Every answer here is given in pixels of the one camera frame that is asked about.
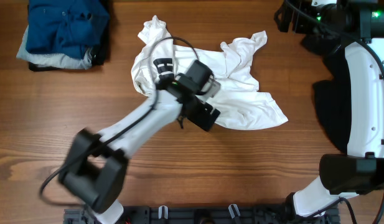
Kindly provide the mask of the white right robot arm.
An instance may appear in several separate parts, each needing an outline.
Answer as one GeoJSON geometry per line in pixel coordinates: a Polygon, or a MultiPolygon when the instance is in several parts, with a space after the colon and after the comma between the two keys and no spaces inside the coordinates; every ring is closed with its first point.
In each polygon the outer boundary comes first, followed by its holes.
{"type": "Polygon", "coordinates": [[[332,74],[313,85],[313,101],[338,150],[321,157],[315,180],[287,197],[283,218],[313,220],[381,190],[378,223],[384,214],[384,1],[284,1],[274,20],[281,32],[303,34],[302,45],[332,74]]]}

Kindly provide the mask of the white t-shirt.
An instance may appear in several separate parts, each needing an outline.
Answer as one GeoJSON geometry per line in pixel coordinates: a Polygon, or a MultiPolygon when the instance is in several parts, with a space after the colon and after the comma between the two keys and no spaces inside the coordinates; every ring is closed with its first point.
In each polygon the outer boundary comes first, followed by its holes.
{"type": "Polygon", "coordinates": [[[228,129],[258,130],[288,121],[271,94],[259,91],[260,84],[250,73],[255,52],[267,43],[266,32],[254,33],[249,39],[239,37],[230,44],[222,42],[219,52],[191,49],[174,44],[166,23],[154,16],[144,23],[138,37],[145,44],[131,69],[138,93],[153,94],[159,75],[152,64],[155,59],[169,61],[166,73],[184,73],[195,59],[199,59],[213,71],[215,80],[221,85],[219,92],[207,100],[220,111],[216,124],[228,129]]]}

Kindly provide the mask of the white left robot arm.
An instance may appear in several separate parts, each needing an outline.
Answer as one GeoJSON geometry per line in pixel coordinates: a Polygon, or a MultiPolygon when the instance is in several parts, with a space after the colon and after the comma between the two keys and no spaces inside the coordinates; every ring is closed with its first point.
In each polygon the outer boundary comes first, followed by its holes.
{"type": "Polygon", "coordinates": [[[210,75],[168,74],[133,112],[96,134],[81,130],[59,172],[59,182],[86,206],[97,223],[119,223],[118,201],[136,151],[166,125],[187,118],[209,131],[220,112],[207,103],[221,85],[210,75]]]}

